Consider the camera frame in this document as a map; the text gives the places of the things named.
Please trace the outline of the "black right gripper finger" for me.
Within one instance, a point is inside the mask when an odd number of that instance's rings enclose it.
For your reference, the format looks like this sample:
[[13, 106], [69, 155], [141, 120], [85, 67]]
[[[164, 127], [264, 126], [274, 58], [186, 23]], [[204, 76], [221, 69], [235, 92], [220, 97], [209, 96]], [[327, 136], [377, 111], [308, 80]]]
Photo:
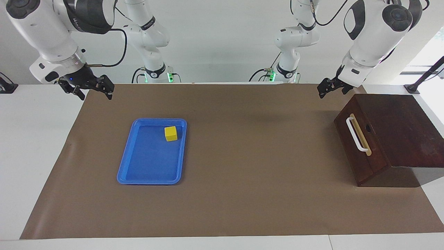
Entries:
[[78, 86], [76, 87], [72, 87], [68, 81], [58, 81], [58, 85], [60, 87], [62, 87], [62, 90], [66, 93], [66, 94], [73, 94], [75, 96], [77, 96], [80, 100], [84, 101], [85, 100], [85, 95], [84, 93], [80, 90], [80, 88]]
[[114, 84], [108, 76], [102, 75], [93, 79], [93, 90], [104, 93], [108, 100], [111, 100], [114, 92]]

